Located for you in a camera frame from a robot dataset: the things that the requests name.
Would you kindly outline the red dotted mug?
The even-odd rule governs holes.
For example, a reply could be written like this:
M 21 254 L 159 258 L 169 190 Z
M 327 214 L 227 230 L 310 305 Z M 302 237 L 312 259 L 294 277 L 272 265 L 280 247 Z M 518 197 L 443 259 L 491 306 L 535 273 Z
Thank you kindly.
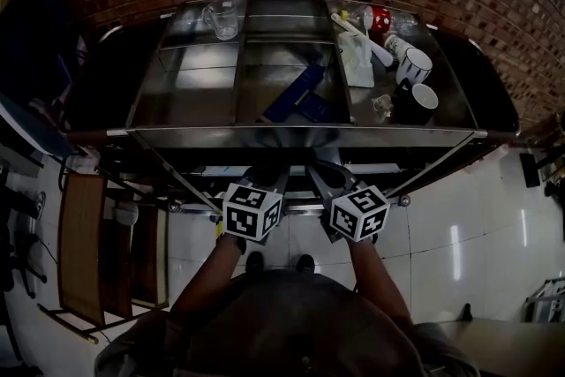
M 370 5 L 365 10 L 365 18 L 367 30 L 386 33 L 391 27 L 391 13 L 387 8 Z

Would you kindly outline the small navy box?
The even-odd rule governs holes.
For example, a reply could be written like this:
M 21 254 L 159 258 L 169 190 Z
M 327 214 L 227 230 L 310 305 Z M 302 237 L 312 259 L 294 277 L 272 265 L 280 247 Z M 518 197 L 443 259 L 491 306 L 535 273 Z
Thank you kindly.
M 329 124 L 335 120 L 332 104 L 316 93 L 308 93 L 298 103 L 297 112 L 314 123 Z

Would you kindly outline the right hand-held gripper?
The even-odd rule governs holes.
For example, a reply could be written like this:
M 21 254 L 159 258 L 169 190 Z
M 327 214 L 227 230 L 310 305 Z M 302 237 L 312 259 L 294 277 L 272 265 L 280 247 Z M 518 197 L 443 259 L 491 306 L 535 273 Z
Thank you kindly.
M 331 207 L 328 226 L 354 242 L 379 233 L 388 218 L 387 199 L 375 185 L 367 186 L 343 166 L 338 168 L 339 188 L 350 193 L 333 199 L 333 187 L 329 184 L 333 171 L 327 165 L 307 166 L 313 192 L 321 199 L 323 207 Z

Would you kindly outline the white plastic bag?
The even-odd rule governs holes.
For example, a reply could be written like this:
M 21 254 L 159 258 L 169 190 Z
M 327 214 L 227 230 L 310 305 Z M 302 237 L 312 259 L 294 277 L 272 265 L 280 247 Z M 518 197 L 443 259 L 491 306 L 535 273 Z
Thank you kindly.
M 366 40 L 352 32 L 337 36 L 343 69 L 349 87 L 373 88 L 372 51 Z

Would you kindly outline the black mug white inside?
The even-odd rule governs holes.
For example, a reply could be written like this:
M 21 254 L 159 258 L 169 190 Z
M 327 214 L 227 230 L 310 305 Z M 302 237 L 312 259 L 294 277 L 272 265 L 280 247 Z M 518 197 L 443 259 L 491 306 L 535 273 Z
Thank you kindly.
M 427 85 L 405 78 L 393 95 L 394 116 L 399 124 L 425 125 L 439 105 L 437 94 Z

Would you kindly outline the metal cart with trays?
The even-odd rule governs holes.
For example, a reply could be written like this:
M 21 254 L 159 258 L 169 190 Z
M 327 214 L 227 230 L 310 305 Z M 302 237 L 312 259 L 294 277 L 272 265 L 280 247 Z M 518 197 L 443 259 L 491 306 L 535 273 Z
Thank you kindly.
M 254 165 L 288 165 L 295 210 L 317 208 L 305 166 L 334 161 L 385 195 L 406 195 L 458 171 L 512 140 L 518 116 L 493 66 L 471 40 L 420 17 L 415 34 L 396 34 L 426 53 L 423 83 L 439 105 L 425 125 L 375 115 L 373 99 L 393 102 L 394 58 L 372 53 L 374 87 L 349 87 L 337 36 L 352 32 L 384 47 L 390 34 L 365 28 L 368 4 L 339 0 L 235 0 L 238 34 L 220 41 L 204 22 L 209 2 L 166 19 L 117 28 L 90 56 L 65 105 L 69 141 L 97 151 L 103 171 L 123 173 L 169 195 L 216 195 Z M 335 120 L 297 112 L 284 123 L 259 116 L 311 64 L 325 68 L 309 93 L 332 104 Z

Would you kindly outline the black garment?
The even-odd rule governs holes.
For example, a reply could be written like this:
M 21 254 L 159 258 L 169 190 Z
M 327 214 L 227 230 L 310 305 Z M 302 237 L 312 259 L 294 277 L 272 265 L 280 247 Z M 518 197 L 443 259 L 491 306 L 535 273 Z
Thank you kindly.
M 66 0 L 11 0 L 0 11 L 0 94 L 50 105 L 79 75 L 79 29 Z

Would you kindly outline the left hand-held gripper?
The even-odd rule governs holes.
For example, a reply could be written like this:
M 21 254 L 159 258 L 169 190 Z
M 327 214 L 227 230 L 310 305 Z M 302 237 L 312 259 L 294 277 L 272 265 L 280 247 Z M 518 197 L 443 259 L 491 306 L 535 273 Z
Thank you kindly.
M 248 168 L 231 183 L 222 203 L 223 232 L 264 243 L 281 221 L 290 166 L 280 169 Z

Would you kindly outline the silver metal rack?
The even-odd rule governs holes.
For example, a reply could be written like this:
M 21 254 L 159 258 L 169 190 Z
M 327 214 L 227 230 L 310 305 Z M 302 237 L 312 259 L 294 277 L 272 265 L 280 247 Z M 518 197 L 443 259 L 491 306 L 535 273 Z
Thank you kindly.
M 545 280 L 525 299 L 521 321 L 565 323 L 565 276 Z

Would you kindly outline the person's grey shirt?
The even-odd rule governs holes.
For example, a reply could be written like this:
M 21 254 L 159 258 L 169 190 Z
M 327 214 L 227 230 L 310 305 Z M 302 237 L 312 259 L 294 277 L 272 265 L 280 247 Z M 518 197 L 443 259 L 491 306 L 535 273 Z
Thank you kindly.
M 320 274 L 230 281 L 221 304 L 178 323 L 142 316 L 97 357 L 95 377 L 480 377 L 441 328 L 397 326 Z

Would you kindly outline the patterned paper cup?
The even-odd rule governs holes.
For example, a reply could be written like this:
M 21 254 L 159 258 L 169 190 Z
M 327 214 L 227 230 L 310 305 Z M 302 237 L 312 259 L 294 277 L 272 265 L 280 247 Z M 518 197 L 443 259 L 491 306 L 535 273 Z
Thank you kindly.
M 406 51 L 412 48 L 412 45 L 398 35 L 390 34 L 384 41 L 384 47 L 396 60 L 400 61 L 404 58 Z

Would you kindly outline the wooden framed board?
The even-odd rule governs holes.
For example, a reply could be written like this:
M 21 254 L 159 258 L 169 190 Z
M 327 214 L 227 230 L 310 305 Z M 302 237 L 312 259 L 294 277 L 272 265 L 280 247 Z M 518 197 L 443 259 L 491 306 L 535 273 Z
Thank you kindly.
M 125 227 L 111 218 L 119 201 L 138 205 Z M 56 324 L 98 343 L 98 334 L 170 305 L 169 214 L 154 202 L 111 190 L 101 175 L 70 174 L 57 232 L 59 307 L 40 308 Z

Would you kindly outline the white slipper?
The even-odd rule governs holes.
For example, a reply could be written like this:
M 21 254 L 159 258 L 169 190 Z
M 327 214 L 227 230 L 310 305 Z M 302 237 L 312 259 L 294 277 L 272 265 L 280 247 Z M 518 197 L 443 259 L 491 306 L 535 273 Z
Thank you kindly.
M 111 218 L 125 227 L 132 227 L 138 221 L 138 205 L 130 201 L 119 201 L 110 209 Z

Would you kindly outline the person's left forearm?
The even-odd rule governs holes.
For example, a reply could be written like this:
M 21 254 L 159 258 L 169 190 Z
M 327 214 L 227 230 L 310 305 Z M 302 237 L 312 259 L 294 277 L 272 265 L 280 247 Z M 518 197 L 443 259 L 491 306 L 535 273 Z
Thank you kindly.
M 193 279 L 181 292 L 170 312 L 180 323 L 213 308 L 227 290 L 239 258 L 246 251 L 243 238 L 224 234 Z

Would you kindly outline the person's right forearm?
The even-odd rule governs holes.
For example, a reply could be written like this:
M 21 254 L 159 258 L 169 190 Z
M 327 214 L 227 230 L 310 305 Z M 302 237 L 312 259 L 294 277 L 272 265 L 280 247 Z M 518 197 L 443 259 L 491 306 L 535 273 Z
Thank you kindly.
M 410 329 L 410 311 L 372 240 L 349 241 L 348 247 L 358 293 L 385 313 L 400 329 Z

